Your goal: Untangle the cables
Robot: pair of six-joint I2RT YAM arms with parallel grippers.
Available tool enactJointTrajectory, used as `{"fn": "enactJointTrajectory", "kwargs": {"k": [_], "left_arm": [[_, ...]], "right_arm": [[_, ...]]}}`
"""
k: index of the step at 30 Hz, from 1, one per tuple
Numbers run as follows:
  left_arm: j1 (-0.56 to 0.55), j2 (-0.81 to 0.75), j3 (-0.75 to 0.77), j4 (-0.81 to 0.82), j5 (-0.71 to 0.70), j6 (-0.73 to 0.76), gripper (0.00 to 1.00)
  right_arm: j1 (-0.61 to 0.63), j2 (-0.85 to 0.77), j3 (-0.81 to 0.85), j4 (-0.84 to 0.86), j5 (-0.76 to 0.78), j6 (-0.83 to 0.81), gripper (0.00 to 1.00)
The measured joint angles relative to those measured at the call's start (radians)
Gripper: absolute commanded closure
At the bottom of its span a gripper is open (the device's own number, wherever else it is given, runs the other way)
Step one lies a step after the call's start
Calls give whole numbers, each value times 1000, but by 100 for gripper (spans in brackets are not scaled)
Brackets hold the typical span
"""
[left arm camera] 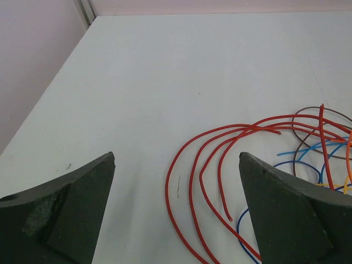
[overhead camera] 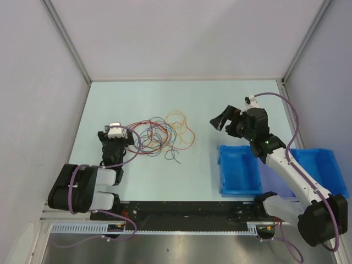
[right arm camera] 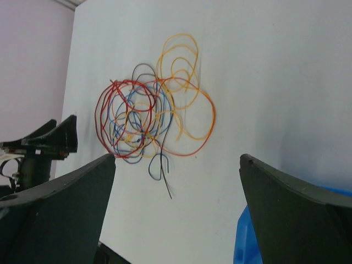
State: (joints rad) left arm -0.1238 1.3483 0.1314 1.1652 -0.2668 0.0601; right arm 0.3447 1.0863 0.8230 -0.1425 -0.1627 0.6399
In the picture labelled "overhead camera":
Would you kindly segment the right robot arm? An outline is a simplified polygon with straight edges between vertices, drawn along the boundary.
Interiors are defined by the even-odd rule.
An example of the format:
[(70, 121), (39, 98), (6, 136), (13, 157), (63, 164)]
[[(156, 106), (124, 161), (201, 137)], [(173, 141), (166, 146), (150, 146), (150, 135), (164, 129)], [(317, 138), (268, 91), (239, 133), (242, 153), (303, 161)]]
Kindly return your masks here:
[(261, 221), (278, 217), (296, 227), (310, 246), (324, 245), (334, 239), (331, 250), (337, 251), (340, 235), (348, 230), (346, 198), (342, 194), (333, 195), (298, 164), (283, 141), (270, 133), (267, 112), (258, 107), (241, 111), (227, 106), (210, 124), (232, 137), (247, 140), (253, 155), (286, 182), (303, 209), (299, 212), (277, 194), (270, 194), (254, 206), (255, 217)]

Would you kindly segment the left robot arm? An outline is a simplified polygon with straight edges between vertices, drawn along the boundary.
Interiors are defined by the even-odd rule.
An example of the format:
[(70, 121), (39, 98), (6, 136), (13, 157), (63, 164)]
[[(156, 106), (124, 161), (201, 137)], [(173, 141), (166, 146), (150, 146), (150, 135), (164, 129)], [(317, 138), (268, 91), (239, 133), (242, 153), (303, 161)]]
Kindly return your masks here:
[(121, 215), (121, 205), (114, 202), (116, 196), (97, 191), (96, 187), (120, 184), (126, 148), (134, 144), (133, 132), (111, 128), (99, 131), (97, 136), (102, 144), (101, 163), (93, 166), (66, 163), (49, 192), (49, 208), (73, 214), (102, 210), (111, 220)]

